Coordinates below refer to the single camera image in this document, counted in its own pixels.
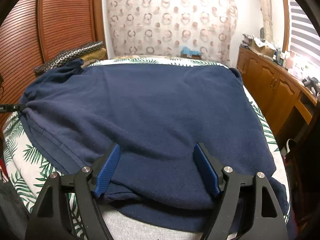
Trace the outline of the mustard yellow folded cloth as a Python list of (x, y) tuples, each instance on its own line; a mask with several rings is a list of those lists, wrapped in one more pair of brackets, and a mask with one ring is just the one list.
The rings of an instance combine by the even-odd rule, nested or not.
[(82, 64), (82, 68), (87, 67), (88, 65), (95, 63), (99, 60), (103, 60), (107, 58), (107, 50), (105, 48), (100, 48), (98, 50), (92, 51), (88, 54), (85, 54), (80, 57), (84, 63)]

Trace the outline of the navy blue shirt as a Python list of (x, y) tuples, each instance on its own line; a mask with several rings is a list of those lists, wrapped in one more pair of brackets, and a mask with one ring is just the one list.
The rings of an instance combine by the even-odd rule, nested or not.
[(197, 143), (244, 175), (264, 172), (283, 214), (289, 203), (262, 117), (240, 73), (224, 66), (73, 61), (24, 91), (24, 131), (59, 171), (92, 165), (112, 143), (120, 159), (104, 202), (144, 223), (201, 232), (215, 208), (193, 159)]

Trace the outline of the small round desk fan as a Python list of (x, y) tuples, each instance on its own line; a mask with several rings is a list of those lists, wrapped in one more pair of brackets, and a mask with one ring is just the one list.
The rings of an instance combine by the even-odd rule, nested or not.
[(259, 38), (262, 40), (262, 42), (265, 42), (265, 41), (266, 41), (266, 39), (265, 39), (265, 29), (264, 29), (264, 27), (262, 27), (262, 28), (260, 29)]

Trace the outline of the palm leaf print bedsheet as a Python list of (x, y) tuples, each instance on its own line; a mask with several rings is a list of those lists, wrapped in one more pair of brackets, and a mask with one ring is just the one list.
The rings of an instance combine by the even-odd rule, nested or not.
[[(170, 64), (186, 67), (213, 65), (212, 62), (207, 61), (160, 56), (133, 56), (102, 60), (95, 62), (94, 65), (114, 65), (116, 63)], [(287, 192), (285, 203), (289, 204), (287, 175), (276, 140), (253, 97), (249, 92), (245, 94), (261, 122), (268, 148), (274, 158), (276, 171), (272, 177), (284, 185)], [(57, 171), (57, 169), (32, 145), (16, 113), (12, 113), (7, 118), (3, 126), (3, 135), (4, 162), (9, 181), (12, 183), (19, 200), (23, 203), (23, 207), (26, 208), (27, 214), (30, 214), (45, 180), (50, 173)], [(111, 206), (103, 207), (103, 216), (116, 239), (200, 239), (201, 237), (200, 233), (175, 231), (134, 220)]]

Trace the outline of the cardboard box on cabinet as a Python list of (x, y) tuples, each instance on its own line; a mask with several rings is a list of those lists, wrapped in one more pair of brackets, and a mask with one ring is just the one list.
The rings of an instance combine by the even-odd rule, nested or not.
[(260, 38), (253, 37), (250, 48), (258, 55), (273, 57), (276, 48), (269, 42), (263, 42)]

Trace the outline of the striped window blind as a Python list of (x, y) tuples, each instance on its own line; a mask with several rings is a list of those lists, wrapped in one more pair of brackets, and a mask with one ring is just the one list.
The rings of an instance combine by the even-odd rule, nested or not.
[(288, 0), (289, 50), (319, 66), (319, 35), (310, 19), (295, 0)]

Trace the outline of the pink circle pattern curtain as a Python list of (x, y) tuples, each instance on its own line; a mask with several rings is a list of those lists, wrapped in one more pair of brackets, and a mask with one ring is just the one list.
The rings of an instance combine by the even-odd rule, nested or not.
[(181, 56), (230, 63), (238, 0), (106, 0), (116, 56)]

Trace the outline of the wooden sideboard cabinet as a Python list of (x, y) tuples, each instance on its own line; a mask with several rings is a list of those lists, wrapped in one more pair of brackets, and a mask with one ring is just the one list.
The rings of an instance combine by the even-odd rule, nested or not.
[(236, 67), (276, 141), (299, 141), (316, 112), (316, 97), (285, 68), (250, 49), (239, 48)]

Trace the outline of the black tool on cabinet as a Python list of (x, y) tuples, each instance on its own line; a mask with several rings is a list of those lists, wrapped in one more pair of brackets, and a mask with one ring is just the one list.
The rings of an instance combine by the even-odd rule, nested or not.
[(319, 95), (319, 81), (315, 77), (308, 76), (306, 79), (302, 80), (302, 83), (314, 96)]

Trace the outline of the blue item in basket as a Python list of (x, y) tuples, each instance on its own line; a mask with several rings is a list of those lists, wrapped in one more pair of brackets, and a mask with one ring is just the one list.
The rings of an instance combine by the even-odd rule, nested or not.
[(197, 50), (191, 50), (190, 48), (183, 46), (181, 49), (181, 57), (186, 59), (201, 59), (201, 52)]

